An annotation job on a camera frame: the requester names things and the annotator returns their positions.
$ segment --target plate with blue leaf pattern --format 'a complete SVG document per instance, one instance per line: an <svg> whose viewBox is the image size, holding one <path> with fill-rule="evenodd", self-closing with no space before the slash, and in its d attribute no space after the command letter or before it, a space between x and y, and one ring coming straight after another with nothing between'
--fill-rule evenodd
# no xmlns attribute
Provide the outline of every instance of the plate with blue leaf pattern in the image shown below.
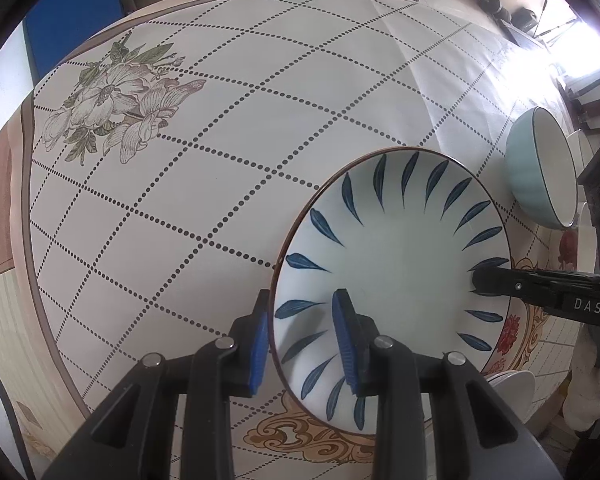
<svg viewBox="0 0 600 480"><path fill-rule="evenodd" d="M510 247L497 206L466 168L421 148L352 162L305 206L278 259L269 328L283 383L325 424L374 434L377 399L356 397L344 378L333 293L346 288L358 313L412 351L460 351L481 370L510 301L473 292L482 266L510 268ZM423 410L430 418L427 396Z"/></svg>

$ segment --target bowl rim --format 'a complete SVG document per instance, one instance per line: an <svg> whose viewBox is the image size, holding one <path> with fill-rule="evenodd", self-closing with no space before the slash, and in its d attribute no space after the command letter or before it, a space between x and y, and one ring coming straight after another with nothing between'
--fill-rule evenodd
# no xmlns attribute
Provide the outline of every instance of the bowl rim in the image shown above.
<svg viewBox="0 0 600 480"><path fill-rule="evenodd" d="M560 224L563 229L568 229L569 227L571 227L573 225L573 222L575 221L575 217L576 217L576 212L578 210L578 180L577 180L578 176L576 175L576 167L575 167L575 163L573 161L573 154L571 153L571 148L569 147L569 143L567 142L567 137L564 135L564 131L562 130L562 127L556 120L555 116L549 110L547 110L546 108L541 107L541 106L536 106L536 107L532 108L531 110L532 110L531 133L534 138L534 147L536 149L536 160L538 161L538 168L540 169L540 175L542 176L542 186L544 187L544 192L546 193L547 201L549 202L549 206L551 207L551 212L554 214L555 221L557 221L558 224ZM547 186L546 186L546 179L544 178L544 171L542 171L542 164L540 162L540 154L538 152L538 142L536 140L536 112L538 110L544 110L549 115L549 117L551 117L551 119L553 120L555 125L560 130L560 132L562 134L562 138L564 139L564 143L567 146L567 151L569 152L571 168L573 169L573 185L576 190L576 195L575 195L575 200L573 201L573 215L571 216L571 221L568 224L563 223L562 220L560 220L560 218L558 218L558 214L555 212L554 203L551 200L551 195L549 195L549 190L547 189Z"/></svg>
<svg viewBox="0 0 600 480"><path fill-rule="evenodd" d="M308 202L304 205L302 210L298 213L298 216L294 220L293 224L291 225L291 229L289 229L289 232L286 234L285 241L282 244L282 248L280 249L280 254L278 255L278 258L276 259L276 267L273 271L273 275L271 277L271 285L269 287L269 304L267 305L267 335L269 337L269 349L271 351L271 358L273 360L273 364L276 368L276 373L278 374L278 377L280 378L282 385L285 387L286 392L289 394L289 396L291 396L291 399L293 400L293 402L295 402L296 405L298 405L298 407L301 410L303 410L305 413L308 413L309 415L311 415L311 417L313 417L319 424L321 424L327 428L330 428L330 430L336 431L337 433L355 435L355 436L363 436L366 438L375 438L376 437L375 433L362 433L362 432L358 433L358 432L353 432L353 431L342 430L341 428L338 428L337 426L334 426L333 424L330 424L329 422L322 420L319 416L315 415L314 413L309 411L304 406L302 401L300 399L298 399L296 394L293 392L293 390L289 386L288 381L286 380L286 377L282 370L282 365L280 364L280 357L278 356L278 351L276 349L275 341L274 341L274 337L273 337L273 335L274 335L273 334L273 320L274 320L273 309L274 309L274 304L276 301L276 287L278 286L280 270L282 269L282 265L284 263L285 255L286 255L286 252L288 251L289 245L291 245L291 241L293 240L294 236L296 235L296 231L300 227L300 224L302 223L304 218L307 216L310 209L315 205L317 200L343 174L347 173L347 171L351 170L352 168L355 168L356 166L362 164L366 160L369 160L370 158L374 158L375 156L378 156L378 155L382 155L384 153L414 152L414 151L432 153L434 155L439 155L443 158L446 158L446 160L454 162L458 166L460 166L463 170L465 170L468 174L470 174L478 184L480 184L480 186L482 187L484 192L487 194L487 196L491 200L491 203L493 204L494 209L498 213L498 217L500 218L500 222L502 223L502 230L504 231L505 239L507 240L507 249L509 250L509 263L512 268L514 267L514 262L512 259L512 255L511 255L511 243L509 241L509 234L507 233L507 228L506 228L506 225L504 222L504 218L502 218L502 214L500 213L500 211L498 209L497 202L493 199L493 197L491 196L491 193L489 193L489 191L487 190L485 185L480 181L480 179L477 176L475 176L474 172L470 171L464 164L462 164L462 162L458 161L457 159L455 159L449 155L445 155L445 153L440 153L435 150L423 148L421 146L393 146L390 148L381 148L380 150L375 150L374 152L370 152L370 153L367 153L366 155L362 155L359 158L356 158L355 160L351 161L349 164L346 164L345 166L340 168L338 171L336 171L336 173L331 175L325 181L325 183L322 184L320 186L320 188L314 193L314 195L308 200ZM507 313L504 316L504 319L507 319L507 317L509 317L510 310L511 310L511 298L509 298L509 304L507 306ZM493 356L493 352L495 352L495 347L491 350L491 354L490 354L489 358L487 359L487 361L485 362L484 367L489 363L491 356Z"/></svg>

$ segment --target light blue bowl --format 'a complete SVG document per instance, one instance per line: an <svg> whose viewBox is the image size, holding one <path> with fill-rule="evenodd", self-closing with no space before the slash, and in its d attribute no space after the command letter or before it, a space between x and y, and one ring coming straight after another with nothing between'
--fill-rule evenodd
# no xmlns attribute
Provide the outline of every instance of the light blue bowl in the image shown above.
<svg viewBox="0 0 600 480"><path fill-rule="evenodd" d="M516 119L507 137L507 179L520 207L551 229L573 224L578 203L576 170L560 124L532 108Z"/></svg>

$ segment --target blue leaf design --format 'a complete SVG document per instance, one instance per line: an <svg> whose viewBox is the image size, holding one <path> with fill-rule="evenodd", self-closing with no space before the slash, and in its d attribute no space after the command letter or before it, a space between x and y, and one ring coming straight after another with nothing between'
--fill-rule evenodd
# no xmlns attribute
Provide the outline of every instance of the blue leaf design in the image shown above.
<svg viewBox="0 0 600 480"><path fill-rule="evenodd" d="M442 176L443 173L445 173L446 167L448 165L449 165L449 161L443 160L442 162L440 162L440 164L438 164L435 168L433 168L433 171L431 171L431 174L429 175L429 178L427 179L427 188L425 190L425 195L424 195L425 209L427 208L427 202L429 201L429 196L431 195L431 192L437 186L438 182L440 181L440 177Z"/></svg>
<svg viewBox="0 0 600 480"><path fill-rule="evenodd" d="M303 310L308 309L310 306L320 305L322 303L315 303L315 301L307 301L307 300L289 300L285 301L280 307L276 310L275 317L276 319L286 319L287 317L295 316L299 314Z"/></svg>
<svg viewBox="0 0 600 480"><path fill-rule="evenodd" d="M300 390L301 400L303 400L307 395L309 395L309 393L311 393L311 390L314 389L315 383L317 383L318 379L320 379L322 372L334 357L335 356L329 357L325 362L323 362L320 365L317 365L317 367L315 367L309 372L309 375L307 375L306 379L304 380L304 383L302 383L302 390Z"/></svg>
<svg viewBox="0 0 600 480"><path fill-rule="evenodd" d="M475 269L480 269L481 267L499 267L502 264L506 264L508 261L509 260L507 258L500 258L498 256L496 256L494 258L487 258L486 260L476 263L467 272L471 272L472 270L475 270Z"/></svg>
<svg viewBox="0 0 600 480"><path fill-rule="evenodd" d="M471 177L467 177L464 180L461 180L460 182L458 182L454 188L451 190L451 193L449 193L449 196L446 197L446 201L445 201L445 206L442 209L442 215L440 215L440 219L442 220L442 217L445 215L446 210L449 209L449 207L451 207L452 203L455 202L456 200L458 200L458 197L460 195L462 195L462 192L466 189L466 187L469 185L469 182L471 182Z"/></svg>
<svg viewBox="0 0 600 480"><path fill-rule="evenodd" d="M467 343L472 348L475 348L476 350L479 350L480 352L490 352L491 351L491 345L489 345L489 343L487 343L486 341L483 341L479 337L476 337L475 335L471 335L471 334L461 334L459 332L456 332L456 333L462 338L462 340L465 343Z"/></svg>
<svg viewBox="0 0 600 480"><path fill-rule="evenodd" d="M384 168L386 167L386 153L384 153L380 157L380 161L376 165L376 169L374 170L374 189L376 190L376 196L380 202L380 206L382 207L382 211L384 211L384 204L382 204L382 187L384 186Z"/></svg>
<svg viewBox="0 0 600 480"><path fill-rule="evenodd" d="M318 229L318 231L321 234L325 235L329 240L333 240L337 244L342 245L342 242L338 240L335 234L333 234L333 231L331 230L331 227L329 227L327 219L322 215L320 211L312 208L311 211L309 211L309 216L311 217L311 223L316 229Z"/></svg>
<svg viewBox="0 0 600 480"><path fill-rule="evenodd" d="M353 420L360 431L365 427L365 401L366 397L358 397L353 408Z"/></svg>
<svg viewBox="0 0 600 480"><path fill-rule="evenodd" d="M309 334L304 336L302 339L299 339L295 343L293 343L289 350L286 351L285 355L280 360L280 364L283 365L286 362L291 361L294 357L296 357L302 350L304 350L307 346L313 343L316 339L318 339L322 334L327 332L323 330L322 332L316 332L315 334Z"/></svg>
<svg viewBox="0 0 600 480"><path fill-rule="evenodd" d="M329 394L329 398L327 399L327 421L333 418L333 413L336 411L338 396L340 395L340 390L342 389L343 384L344 377L336 383L336 385L333 387L333 390L331 390L331 393Z"/></svg>
<svg viewBox="0 0 600 480"><path fill-rule="evenodd" d="M411 173L413 173L413 170L416 167L416 162L418 161L419 156L420 152L415 152L413 155L411 155L411 158L407 162L406 166L404 167L404 171L402 172L402 179L400 180L400 186L402 187L402 207L404 207L404 190L407 189L407 184L411 178Z"/></svg>
<svg viewBox="0 0 600 480"><path fill-rule="evenodd" d="M465 312L487 323L498 323L504 319L500 314L496 314L495 312L485 312L483 310L465 310Z"/></svg>
<svg viewBox="0 0 600 480"><path fill-rule="evenodd" d="M471 238L471 241L467 245L464 246L464 249L466 249L467 247L471 247L472 245L479 244L480 242L488 240L489 238L493 238L500 231L502 231L501 225L499 225L497 227L490 227L489 229L485 229L484 231L479 232L477 235L475 235L473 238Z"/></svg>
<svg viewBox="0 0 600 480"><path fill-rule="evenodd" d="M349 173L344 176L344 180L342 181L342 199L344 200L344 205L347 206L349 212L354 216L354 218L360 222L360 225L364 225L362 220L358 217L358 213L356 213L356 206L353 203L353 191L351 189L351 179L349 177Z"/></svg>
<svg viewBox="0 0 600 480"><path fill-rule="evenodd" d="M485 298L495 298L496 296L502 296L502 294L495 294L493 292L478 292L477 290L470 290L470 292L474 293L476 296L483 296Z"/></svg>
<svg viewBox="0 0 600 480"><path fill-rule="evenodd" d="M484 202L478 202L476 205L472 206L469 211L464 213L464 216L461 218L458 227L454 231L454 234L458 232L458 229L461 228L464 224L466 224L471 218L476 216L480 211L482 211L485 207L487 207L491 203L491 200L485 200Z"/></svg>
<svg viewBox="0 0 600 480"><path fill-rule="evenodd" d="M304 254L288 254L285 260L289 264L289 266L293 267L294 269L315 269L326 270L327 272L331 272L330 270L323 269L320 265L314 264L309 258L304 256Z"/></svg>

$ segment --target white tablecloth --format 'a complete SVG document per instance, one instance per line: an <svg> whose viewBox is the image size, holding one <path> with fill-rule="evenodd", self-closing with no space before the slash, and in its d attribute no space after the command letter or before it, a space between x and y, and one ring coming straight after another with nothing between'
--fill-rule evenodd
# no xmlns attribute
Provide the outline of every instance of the white tablecloth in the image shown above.
<svg viewBox="0 0 600 480"><path fill-rule="evenodd" d="M379 148L462 162L499 208L514 262L549 262L550 231L515 203L504 147L535 105L572 126L545 60L490 31L408 0L213 0L95 43L36 88L28 190L29 272L90 409L142 355L227 332L269 287L302 206ZM547 356L525 365L552 378L544 396L568 368L565 323L551 320ZM371 441L310 420L271 363L232 416L239 476L370 472Z"/></svg>

